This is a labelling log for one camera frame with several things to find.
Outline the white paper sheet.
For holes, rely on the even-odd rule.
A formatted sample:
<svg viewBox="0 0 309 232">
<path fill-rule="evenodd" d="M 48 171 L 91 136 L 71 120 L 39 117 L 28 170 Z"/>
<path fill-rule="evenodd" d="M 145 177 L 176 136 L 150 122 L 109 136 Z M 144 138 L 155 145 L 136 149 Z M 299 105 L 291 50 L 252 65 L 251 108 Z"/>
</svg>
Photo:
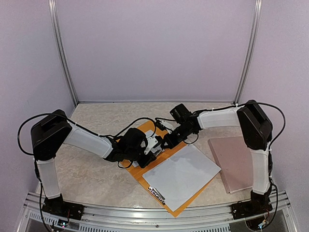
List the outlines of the white paper sheet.
<svg viewBox="0 0 309 232">
<path fill-rule="evenodd" d="M 145 133 L 145 135 L 146 135 L 146 139 L 149 137 L 149 136 L 156 136 L 157 134 L 156 133 L 154 133 L 152 130 L 148 130 L 146 133 Z M 146 142 L 142 142 L 141 143 L 141 148 L 142 149 L 146 149 L 146 146 L 147 146 L 147 143 Z M 143 154 L 143 156 L 138 160 L 138 161 L 134 161 L 133 162 L 133 167 L 138 167 L 138 166 L 140 166 L 140 164 L 139 164 L 139 162 L 143 165 L 143 166 L 147 166 L 150 162 L 153 162 L 154 160 L 156 160 L 156 158 L 160 155 L 158 155 L 158 156 L 154 156 L 154 155 L 152 155 L 152 154 L 150 154 L 150 155 L 145 155 L 145 153 L 143 152 L 142 153 Z"/>
<path fill-rule="evenodd" d="M 165 197 L 165 204 L 175 212 L 220 170 L 196 146 L 187 145 L 142 176 Z"/>
</svg>

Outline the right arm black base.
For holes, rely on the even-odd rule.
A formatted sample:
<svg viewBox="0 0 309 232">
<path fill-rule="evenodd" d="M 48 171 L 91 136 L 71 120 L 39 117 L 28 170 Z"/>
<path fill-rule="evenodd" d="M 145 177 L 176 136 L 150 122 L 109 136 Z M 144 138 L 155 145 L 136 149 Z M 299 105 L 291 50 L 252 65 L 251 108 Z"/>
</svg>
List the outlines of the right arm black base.
<svg viewBox="0 0 309 232">
<path fill-rule="evenodd" d="M 233 219 L 247 218 L 262 213 L 270 212 L 273 207 L 270 202 L 271 188 L 264 194 L 251 190 L 249 201 L 239 201 L 231 205 Z"/>
</svg>

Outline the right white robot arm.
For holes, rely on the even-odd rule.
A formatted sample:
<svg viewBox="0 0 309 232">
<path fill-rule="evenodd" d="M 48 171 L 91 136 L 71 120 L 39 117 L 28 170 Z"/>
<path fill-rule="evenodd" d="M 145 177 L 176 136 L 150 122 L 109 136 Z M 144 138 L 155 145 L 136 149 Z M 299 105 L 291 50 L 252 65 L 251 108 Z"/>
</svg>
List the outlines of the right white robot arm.
<svg viewBox="0 0 309 232">
<path fill-rule="evenodd" d="M 172 149 L 191 134 L 219 127 L 239 127 L 253 161 L 253 188 L 255 194 L 264 195 L 269 190 L 269 150 L 273 125 L 261 103 L 249 100 L 238 106 L 202 109 L 190 112 L 183 104 L 174 107 L 170 114 L 178 123 L 171 133 L 163 137 L 162 148 Z"/>
</svg>

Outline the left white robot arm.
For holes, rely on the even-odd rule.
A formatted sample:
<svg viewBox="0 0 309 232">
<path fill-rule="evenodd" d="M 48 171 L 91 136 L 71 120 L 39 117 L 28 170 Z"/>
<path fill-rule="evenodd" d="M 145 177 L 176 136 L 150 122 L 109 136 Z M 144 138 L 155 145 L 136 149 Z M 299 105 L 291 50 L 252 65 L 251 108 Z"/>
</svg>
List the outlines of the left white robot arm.
<svg viewBox="0 0 309 232">
<path fill-rule="evenodd" d="M 83 150 L 107 162 L 124 160 L 137 162 L 142 168 L 155 160 L 159 139 L 156 131 L 150 134 L 138 128 L 129 128 L 124 135 L 99 135 L 69 119 L 61 109 L 42 115 L 42 120 L 30 130 L 33 156 L 42 185 L 49 199 L 48 206 L 57 215 L 67 211 L 67 203 L 60 199 L 57 164 L 65 147 Z"/>
</svg>

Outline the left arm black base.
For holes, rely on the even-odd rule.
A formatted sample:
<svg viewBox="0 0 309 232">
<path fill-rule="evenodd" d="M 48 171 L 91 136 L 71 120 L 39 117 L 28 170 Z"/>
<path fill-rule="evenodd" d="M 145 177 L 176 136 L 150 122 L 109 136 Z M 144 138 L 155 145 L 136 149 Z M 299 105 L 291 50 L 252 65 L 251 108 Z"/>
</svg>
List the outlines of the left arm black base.
<svg viewBox="0 0 309 232">
<path fill-rule="evenodd" d="M 42 211 L 67 219 L 81 220 L 84 205 L 64 201 L 62 194 L 60 194 L 59 197 L 53 199 L 46 198 L 42 206 Z"/>
</svg>

